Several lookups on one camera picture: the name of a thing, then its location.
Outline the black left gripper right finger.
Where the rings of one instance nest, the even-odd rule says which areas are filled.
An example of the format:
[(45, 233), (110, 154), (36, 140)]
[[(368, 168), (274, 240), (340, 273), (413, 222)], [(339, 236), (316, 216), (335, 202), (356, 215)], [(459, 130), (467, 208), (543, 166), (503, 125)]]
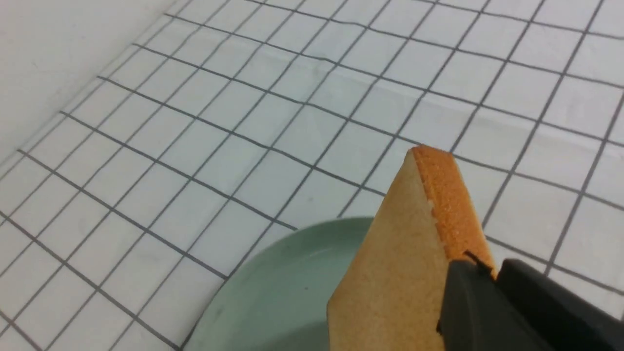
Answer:
[(496, 284), (555, 351), (622, 351), (623, 323), (525, 262), (504, 260)]

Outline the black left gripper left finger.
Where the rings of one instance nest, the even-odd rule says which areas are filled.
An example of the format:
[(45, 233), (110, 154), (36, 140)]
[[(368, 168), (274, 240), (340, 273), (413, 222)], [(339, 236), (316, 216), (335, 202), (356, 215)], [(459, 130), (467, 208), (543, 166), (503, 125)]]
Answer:
[(497, 287), (474, 253), (448, 266), (436, 331), (446, 351), (552, 351)]

